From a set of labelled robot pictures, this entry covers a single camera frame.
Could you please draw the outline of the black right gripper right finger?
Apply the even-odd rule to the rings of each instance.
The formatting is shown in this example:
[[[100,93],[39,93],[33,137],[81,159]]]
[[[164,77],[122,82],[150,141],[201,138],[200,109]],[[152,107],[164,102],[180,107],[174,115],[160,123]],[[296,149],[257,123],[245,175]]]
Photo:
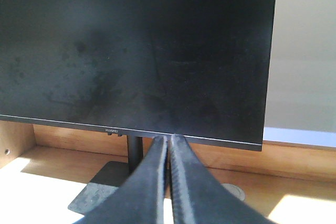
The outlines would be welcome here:
[[[182,135],[171,137],[170,168],[175,223],[271,223],[225,189]]]

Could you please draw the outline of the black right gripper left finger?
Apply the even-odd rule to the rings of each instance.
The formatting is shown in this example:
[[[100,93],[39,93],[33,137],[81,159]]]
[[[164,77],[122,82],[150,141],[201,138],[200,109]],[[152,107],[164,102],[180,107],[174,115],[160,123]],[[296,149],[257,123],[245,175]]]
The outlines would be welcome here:
[[[156,136],[132,174],[108,162],[73,201],[78,223],[163,223],[167,138]]]

